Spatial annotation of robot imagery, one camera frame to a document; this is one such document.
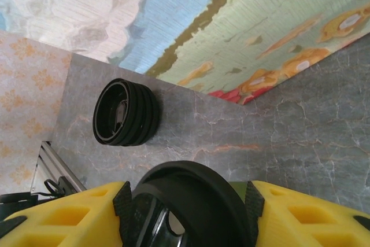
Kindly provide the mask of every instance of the marble floor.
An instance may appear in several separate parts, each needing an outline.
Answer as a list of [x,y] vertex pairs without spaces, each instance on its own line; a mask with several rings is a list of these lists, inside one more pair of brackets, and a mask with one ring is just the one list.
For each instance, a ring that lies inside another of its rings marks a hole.
[[[245,106],[74,55],[53,148],[91,188],[133,186],[169,160],[203,163],[227,180],[264,180],[370,212],[370,36]],[[101,90],[121,77],[150,87],[162,106],[157,135],[138,147],[93,136]]]

